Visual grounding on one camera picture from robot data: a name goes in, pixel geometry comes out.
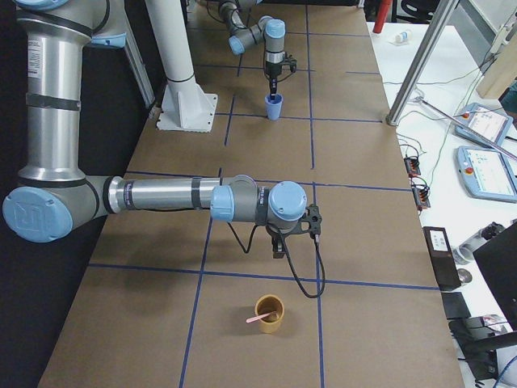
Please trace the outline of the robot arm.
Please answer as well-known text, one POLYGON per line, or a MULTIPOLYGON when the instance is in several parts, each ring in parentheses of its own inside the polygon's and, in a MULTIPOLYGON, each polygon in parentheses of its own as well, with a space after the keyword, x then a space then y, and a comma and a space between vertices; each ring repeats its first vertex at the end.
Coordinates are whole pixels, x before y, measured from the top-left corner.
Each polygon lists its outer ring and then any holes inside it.
MULTIPOLYGON (((284 50, 285 24, 263 16, 247 27, 241 11, 261 1, 217 1, 235 55, 264 44, 263 70, 269 82, 267 117, 279 118, 282 69, 296 72, 296 59, 284 50)), ((13 1, 16 19, 27 33, 27 165, 20 186, 2 204, 7 225, 21 238, 50 243, 95 218, 123 211, 210 211, 213 220, 250 222, 248 253, 258 226, 271 236, 274 257, 288 256, 286 238, 316 231, 302 229, 316 215, 305 190, 291 181, 259 187, 247 175, 231 178, 127 180, 88 176, 78 167, 82 51, 86 46, 131 49, 139 57, 124 1, 13 1)), ((153 33, 166 71, 166 89, 158 128, 207 133, 218 96, 195 79, 180 1, 146 1, 153 33)))
POLYGON ((269 98, 273 100, 278 92, 279 77, 283 68, 290 66, 284 50, 286 35, 285 23, 269 15, 262 16, 258 22, 247 27, 241 13, 250 11, 260 1, 219 1, 218 15, 229 32, 229 47, 234 55, 242 55, 247 49, 264 44, 263 71, 269 83, 269 98))

